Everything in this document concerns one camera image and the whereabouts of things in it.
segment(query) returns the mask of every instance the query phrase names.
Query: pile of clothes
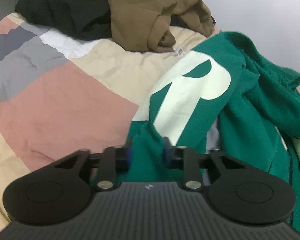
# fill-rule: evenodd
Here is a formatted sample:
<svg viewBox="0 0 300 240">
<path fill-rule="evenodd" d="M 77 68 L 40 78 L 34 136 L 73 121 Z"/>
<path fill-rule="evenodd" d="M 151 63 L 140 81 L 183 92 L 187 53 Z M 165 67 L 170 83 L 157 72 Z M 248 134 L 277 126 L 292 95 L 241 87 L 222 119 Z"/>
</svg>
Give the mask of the pile of clothes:
<svg viewBox="0 0 300 240">
<path fill-rule="evenodd" d="M 215 24 L 202 0 L 20 0 L 15 11 L 76 39 L 112 37 L 128 51 L 171 52 L 170 25 L 209 37 Z"/>
</svg>

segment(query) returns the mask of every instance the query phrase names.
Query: white logo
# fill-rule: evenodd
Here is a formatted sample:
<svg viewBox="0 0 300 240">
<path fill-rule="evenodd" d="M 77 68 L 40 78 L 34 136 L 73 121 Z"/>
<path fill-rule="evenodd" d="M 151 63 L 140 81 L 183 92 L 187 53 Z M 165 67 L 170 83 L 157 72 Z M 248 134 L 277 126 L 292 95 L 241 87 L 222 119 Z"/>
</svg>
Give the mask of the white logo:
<svg viewBox="0 0 300 240">
<path fill-rule="evenodd" d="M 153 189 L 153 188 L 154 188 L 154 186 L 153 186 L 153 185 L 151 185 L 151 184 L 148 184 L 148 185 L 145 185 L 145 188 L 149 190 L 149 189 Z"/>
</svg>

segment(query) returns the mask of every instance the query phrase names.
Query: brown garment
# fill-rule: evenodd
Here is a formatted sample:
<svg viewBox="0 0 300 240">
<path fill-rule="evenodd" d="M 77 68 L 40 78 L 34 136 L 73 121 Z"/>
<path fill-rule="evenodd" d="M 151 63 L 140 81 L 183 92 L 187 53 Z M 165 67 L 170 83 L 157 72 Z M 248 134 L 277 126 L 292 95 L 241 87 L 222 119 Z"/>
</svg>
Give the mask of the brown garment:
<svg viewBox="0 0 300 240">
<path fill-rule="evenodd" d="M 176 43 L 169 30 L 171 15 L 209 37 L 214 25 L 202 0 L 108 0 L 115 42 L 125 50 L 171 52 Z"/>
</svg>

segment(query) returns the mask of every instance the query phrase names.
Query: green fabric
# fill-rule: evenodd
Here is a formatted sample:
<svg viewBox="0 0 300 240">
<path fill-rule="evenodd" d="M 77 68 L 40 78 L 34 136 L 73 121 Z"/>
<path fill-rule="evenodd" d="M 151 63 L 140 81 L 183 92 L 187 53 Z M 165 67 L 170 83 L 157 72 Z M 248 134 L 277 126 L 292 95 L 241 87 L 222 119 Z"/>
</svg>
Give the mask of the green fabric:
<svg viewBox="0 0 300 240">
<path fill-rule="evenodd" d="M 223 32 L 208 39 L 163 76 L 136 113 L 128 135 L 134 137 L 132 166 L 118 179 L 181 181 L 181 171 L 163 166 L 162 137 L 205 153 L 206 134 L 219 116 L 224 152 L 292 185 L 292 225 L 300 232 L 300 161 L 290 139 L 300 137 L 298 85 L 299 73 L 266 60 L 245 35 Z"/>
</svg>

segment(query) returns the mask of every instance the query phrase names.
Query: patterned bedspread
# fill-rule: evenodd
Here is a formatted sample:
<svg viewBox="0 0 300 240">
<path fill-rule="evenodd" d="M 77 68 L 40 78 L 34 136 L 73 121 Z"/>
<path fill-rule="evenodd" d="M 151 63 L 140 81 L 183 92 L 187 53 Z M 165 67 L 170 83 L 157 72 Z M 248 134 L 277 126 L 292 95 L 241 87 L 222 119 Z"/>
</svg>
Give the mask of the patterned bedspread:
<svg viewBox="0 0 300 240">
<path fill-rule="evenodd" d="M 176 48 L 206 38 L 171 27 Z M 78 41 L 31 25 L 0 22 L 0 231 L 2 194 L 13 180 L 77 149 L 122 144 L 133 115 L 178 53 L 126 52 L 111 40 Z"/>
</svg>

